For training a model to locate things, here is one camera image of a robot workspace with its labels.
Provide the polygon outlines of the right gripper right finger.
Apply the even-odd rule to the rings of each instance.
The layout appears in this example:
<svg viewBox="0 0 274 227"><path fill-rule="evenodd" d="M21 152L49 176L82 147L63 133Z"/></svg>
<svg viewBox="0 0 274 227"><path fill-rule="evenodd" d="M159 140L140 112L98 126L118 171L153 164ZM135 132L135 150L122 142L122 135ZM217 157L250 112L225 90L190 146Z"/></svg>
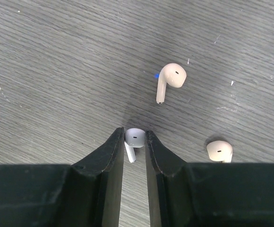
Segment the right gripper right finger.
<svg viewBox="0 0 274 227"><path fill-rule="evenodd" d="M152 227L187 227L191 220L184 161L146 131L146 176Z"/></svg>

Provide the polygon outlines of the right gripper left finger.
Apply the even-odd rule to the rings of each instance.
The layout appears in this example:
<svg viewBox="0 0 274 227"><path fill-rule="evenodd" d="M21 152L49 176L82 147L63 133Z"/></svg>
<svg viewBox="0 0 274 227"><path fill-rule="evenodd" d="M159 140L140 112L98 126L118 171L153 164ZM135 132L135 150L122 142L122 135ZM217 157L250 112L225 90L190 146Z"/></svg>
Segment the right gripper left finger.
<svg viewBox="0 0 274 227"><path fill-rule="evenodd" d="M72 227L119 225L124 164L124 129L117 128L97 149L72 165Z"/></svg>

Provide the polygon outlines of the white earbud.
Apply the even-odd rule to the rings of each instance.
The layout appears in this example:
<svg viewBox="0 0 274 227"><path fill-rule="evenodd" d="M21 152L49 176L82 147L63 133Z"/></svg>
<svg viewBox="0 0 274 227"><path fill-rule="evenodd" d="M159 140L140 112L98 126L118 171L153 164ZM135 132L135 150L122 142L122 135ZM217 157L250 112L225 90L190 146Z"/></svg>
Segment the white earbud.
<svg viewBox="0 0 274 227"><path fill-rule="evenodd" d="M131 128L125 131L124 144L130 163L136 161L134 148L141 148L145 145L145 131L138 128Z"/></svg>

